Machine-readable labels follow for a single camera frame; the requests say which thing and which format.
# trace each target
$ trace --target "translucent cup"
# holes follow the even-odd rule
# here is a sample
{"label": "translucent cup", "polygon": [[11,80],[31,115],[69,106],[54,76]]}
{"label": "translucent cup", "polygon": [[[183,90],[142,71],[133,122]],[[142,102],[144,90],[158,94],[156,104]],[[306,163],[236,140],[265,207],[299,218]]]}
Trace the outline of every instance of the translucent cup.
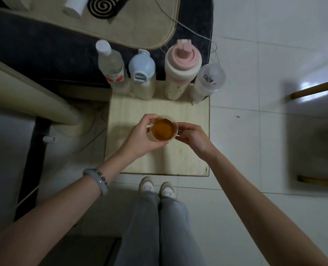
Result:
{"label": "translucent cup", "polygon": [[[160,139],[158,139],[157,137],[155,137],[155,133],[156,132],[158,132],[158,131],[155,131],[155,128],[154,128],[154,130],[153,130],[153,126],[155,126],[156,124],[157,124],[157,122],[159,121],[159,120],[162,120],[162,119],[164,119],[164,120],[169,120],[172,124],[173,124],[173,131],[172,131],[172,133],[173,133],[173,135],[169,138],[169,139],[167,139],[167,140],[160,140]],[[170,116],[167,116],[167,115],[160,115],[160,116],[158,116],[158,118],[156,119],[156,120],[154,120],[152,123],[151,123],[151,125],[149,126],[149,133],[151,134],[151,138],[154,140],[154,141],[171,141],[172,139],[174,139],[175,137],[176,137],[176,135],[177,135],[177,132],[178,132],[178,127],[177,127],[177,123],[176,123],[176,121],[175,121],[175,119],[173,119],[172,117],[170,117]]]}

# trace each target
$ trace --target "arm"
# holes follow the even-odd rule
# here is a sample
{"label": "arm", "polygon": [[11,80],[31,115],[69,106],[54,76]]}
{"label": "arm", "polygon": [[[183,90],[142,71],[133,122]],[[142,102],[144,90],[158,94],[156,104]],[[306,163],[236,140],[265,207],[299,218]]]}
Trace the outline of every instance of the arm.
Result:
{"label": "arm", "polygon": [[[108,184],[135,159],[168,143],[151,142],[146,136],[147,125],[157,117],[145,115],[120,150],[97,167]],[[38,265],[100,194],[96,181],[85,175],[11,224],[0,234],[0,266]]]}
{"label": "arm", "polygon": [[270,265],[328,265],[321,250],[218,151],[200,126],[184,122],[178,126],[176,138],[208,163]]}

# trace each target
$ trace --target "water bottle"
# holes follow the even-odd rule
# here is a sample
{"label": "water bottle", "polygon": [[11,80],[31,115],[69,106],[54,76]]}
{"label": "water bottle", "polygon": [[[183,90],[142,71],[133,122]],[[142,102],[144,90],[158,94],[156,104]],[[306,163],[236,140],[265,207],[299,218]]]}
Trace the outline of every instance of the water bottle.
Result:
{"label": "water bottle", "polygon": [[130,82],[121,54],[111,49],[106,40],[97,41],[96,50],[99,53],[99,69],[113,91],[123,95],[130,93]]}
{"label": "water bottle", "polygon": [[155,93],[155,63],[147,50],[139,49],[129,64],[131,86],[135,95],[149,100]]}
{"label": "water bottle", "polygon": [[202,65],[199,50],[191,40],[179,39],[165,55],[165,95],[170,100],[179,99]]}
{"label": "water bottle", "polygon": [[226,81],[226,74],[217,63],[202,66],[195,84],[190,90],[192,104],[195,105],[220,90]]}

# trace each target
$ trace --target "white shoe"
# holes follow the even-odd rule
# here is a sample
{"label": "white shoe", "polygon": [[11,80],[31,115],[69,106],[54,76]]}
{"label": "white shoe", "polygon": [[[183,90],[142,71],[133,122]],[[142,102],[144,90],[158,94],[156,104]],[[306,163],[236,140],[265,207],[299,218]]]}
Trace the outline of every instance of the white shoe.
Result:
{"label": "white shoe", "polygon": [[175,192],[172,184],[170,182],[162,183],[160,187],[159,195],[161,197],[175,198]]}
{"label": "white shoe", "polygon": [[154,184],[152,178],[150,176],[144,177],[141,180],[140,187],[138,190],[139,192],[154,192]]}

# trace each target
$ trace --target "brown liquid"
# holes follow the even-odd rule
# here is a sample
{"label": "brown liquid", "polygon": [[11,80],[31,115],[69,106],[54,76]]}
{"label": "brown liquid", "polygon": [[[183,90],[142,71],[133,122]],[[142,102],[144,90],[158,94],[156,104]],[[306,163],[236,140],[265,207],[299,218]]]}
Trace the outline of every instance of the brown liquid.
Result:
{"label": "brown liquid", "polygon": [[152,125],[152,134],[159,141],[170,140],[175,134],[175,126],[166,118],[156,120]]}

